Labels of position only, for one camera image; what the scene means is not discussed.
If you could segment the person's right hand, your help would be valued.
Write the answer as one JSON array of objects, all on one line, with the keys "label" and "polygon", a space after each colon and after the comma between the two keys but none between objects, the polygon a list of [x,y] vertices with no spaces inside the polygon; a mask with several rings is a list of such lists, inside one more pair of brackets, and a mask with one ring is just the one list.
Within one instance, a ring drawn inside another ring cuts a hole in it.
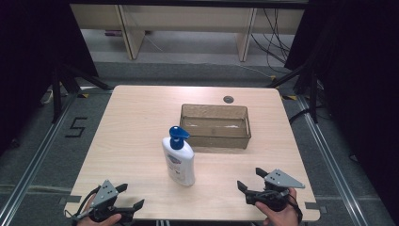
[{"label": "person's right hand", "polygon": [[292,187],[289,188],[289,204],[285,209],[275,212],[271,210],[267,205],[256,202],[255,206],[265,214],[265,220],[263,226],[298,226],[298,212],[296,211],[296,190]]}]

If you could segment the black metal stand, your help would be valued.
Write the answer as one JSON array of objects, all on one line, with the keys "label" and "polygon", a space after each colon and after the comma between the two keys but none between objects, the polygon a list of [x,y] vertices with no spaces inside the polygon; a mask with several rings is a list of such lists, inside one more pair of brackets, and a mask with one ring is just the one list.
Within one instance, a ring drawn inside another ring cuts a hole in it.
[{"label": "black metal stand", "polygon": [[307,63],[299,66],[297,69],[291,71],[290,73],[285,74],[281,79],[274,80],[271,84],[268,85],[269,88],[276,88],[283,83],[297,77],[295,85],[293,87],[293,91],[295,94],[302,95],[306,91],[310,94],[310,103],[307,108],[296,114],[292,117],[291,122],[293,122],[297,117],[301,114],[309,113],[314,123],[317,123],[317,114],[316,114],[316,98],[317,98],[317,74],[315,70],[309,66]]},{"label": "black metal stand", "polygon": [[81,91],[80,86],[75,80],[76,77],[83,78],[97,88],[104,90],[112,90],[113,87],[100,81],[96,76],[91,76],[79,69],[64,63],[59,63],[54,67],[52,75],[52,88],[54,100],[54,117],[56,122],[62,113],[61,87],[64,87],[69,94],[78,94]]}]

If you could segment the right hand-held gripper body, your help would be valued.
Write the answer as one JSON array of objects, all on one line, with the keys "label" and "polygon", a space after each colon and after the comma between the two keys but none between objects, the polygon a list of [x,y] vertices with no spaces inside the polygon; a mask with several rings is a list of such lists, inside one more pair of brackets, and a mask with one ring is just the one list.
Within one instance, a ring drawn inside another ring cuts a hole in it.
[{"label": "right hand-held gripper body", "polygon": [[305,185],[280,169],[267,173],[263,178],[263,191],[248,190],[245,193],[246,203],[254,205],[261,202],[273,211],[281,211],[288,204],[289,188],[304,188]]}]

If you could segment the white pump bottle blue cap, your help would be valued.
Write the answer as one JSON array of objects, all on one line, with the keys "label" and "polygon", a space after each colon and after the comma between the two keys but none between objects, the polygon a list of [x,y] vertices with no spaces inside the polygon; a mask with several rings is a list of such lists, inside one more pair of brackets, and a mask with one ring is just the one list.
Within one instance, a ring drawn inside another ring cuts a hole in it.
[{"label": "white pump bottle blue cap", "polygon": [[168,175],[182,186],[192,186],[195,183],[195,154],[186,142],[189,137],[190,135],[182,127],[172,126],[169,129],[169,136],[162,140]]}]

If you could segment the aluminium floor rail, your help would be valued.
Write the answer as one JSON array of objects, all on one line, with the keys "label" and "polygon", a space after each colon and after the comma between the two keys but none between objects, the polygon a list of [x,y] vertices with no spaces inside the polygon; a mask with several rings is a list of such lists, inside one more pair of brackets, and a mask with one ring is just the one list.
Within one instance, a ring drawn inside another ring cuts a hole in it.
[{"label": "aluminium floor rail", "polygon": [[354,192],[347,183],[341,168],[335,160],[319,125],[313,120],[310,113],[306,113],[304,118],[306,119],[318,149],[325,160],[327,169],[342,198],[349,217],[353,221],[353,224],[355,226],[368,226],[368,220],[364,216]]},{"label": "aluminium floor rail", "polygon": [[18,208],[20,207],[24,196],[31,185],[33,179],[36,177],[42,162],[48,154],[50,147],[52,146],[56,135],[61,127],[66,115],[71,108],[71,105],[77,98],[77,94],[69,94],[66,97],[65,103],[61,108],[61,113],[58,118],[49,127],[44,139],[40,146],[33,155],[29,165],[24,171],[23,176],[19,180],[18,184],[13,188],[7,202],[0,210],[0,226],[9,226],[13,220]]}]

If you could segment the person's left hand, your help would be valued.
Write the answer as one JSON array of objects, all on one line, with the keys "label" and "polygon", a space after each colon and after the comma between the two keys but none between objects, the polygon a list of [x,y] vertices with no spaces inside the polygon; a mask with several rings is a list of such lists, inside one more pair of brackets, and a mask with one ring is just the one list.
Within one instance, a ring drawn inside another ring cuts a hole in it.
[{"label": "person's left hand", "polygon": [[115,214],[104,221],[96,222],[90,217],[85,217],[76,223],[76,226],[114,226],[121,220],[121,214]]}]

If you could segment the dark curtain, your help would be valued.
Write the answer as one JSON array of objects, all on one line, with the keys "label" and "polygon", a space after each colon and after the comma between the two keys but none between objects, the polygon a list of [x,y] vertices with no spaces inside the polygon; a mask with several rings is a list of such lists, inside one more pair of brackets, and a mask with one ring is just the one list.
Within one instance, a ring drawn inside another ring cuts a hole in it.
[{"label": "dark curtain", "polygon": [[0,155],[20,135],[56,66],[97,70],[69,0],[0,0]]},{"label": "dark curtain", "polygon": [[308,0],[287,68],[314,50],[332,117],[399,226],[399,0]]}]

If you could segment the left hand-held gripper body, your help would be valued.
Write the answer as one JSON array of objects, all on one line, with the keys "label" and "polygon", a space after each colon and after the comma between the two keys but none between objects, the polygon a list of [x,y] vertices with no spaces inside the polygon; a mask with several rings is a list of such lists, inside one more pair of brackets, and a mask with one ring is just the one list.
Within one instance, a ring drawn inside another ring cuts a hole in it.
[{"label": "left hand-held gripper body", "polygon": [[109,180],[105,180],[84,198],[83,203],[72,216],[72,224],[76,225],[79,220],[85,217],[101,222],[115,214],[121,214],[121,220],[116,224],[132,223],[135,209],[133,206],[116,207],[115,202],[118,195],[119,192],[116,190],[116,186],[113,186]]}]

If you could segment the beige wooden desk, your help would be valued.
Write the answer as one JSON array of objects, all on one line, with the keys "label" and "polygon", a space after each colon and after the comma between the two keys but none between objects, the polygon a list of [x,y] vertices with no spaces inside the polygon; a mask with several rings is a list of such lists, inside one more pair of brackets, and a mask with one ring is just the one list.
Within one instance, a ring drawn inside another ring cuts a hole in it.
[{"label": "beige wooden desk", "polygon": [[247,60],[255,33],[294,35],[304,11],[277,8],[210,8],[72,4],[82,29],[119,30],[130,59],[147,31],[224,32],[235,35],[238,58]]}]

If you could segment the clear brown plastic box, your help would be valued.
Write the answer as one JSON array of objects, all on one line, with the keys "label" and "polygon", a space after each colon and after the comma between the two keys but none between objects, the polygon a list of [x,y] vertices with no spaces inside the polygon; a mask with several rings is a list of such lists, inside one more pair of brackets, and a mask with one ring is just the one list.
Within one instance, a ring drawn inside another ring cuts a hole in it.
[{"label": "clear brown plastic box", "polygon": [[251,139],[247,107],[241,105],[183,104],[180,126],[192,147],[245,149]]}]

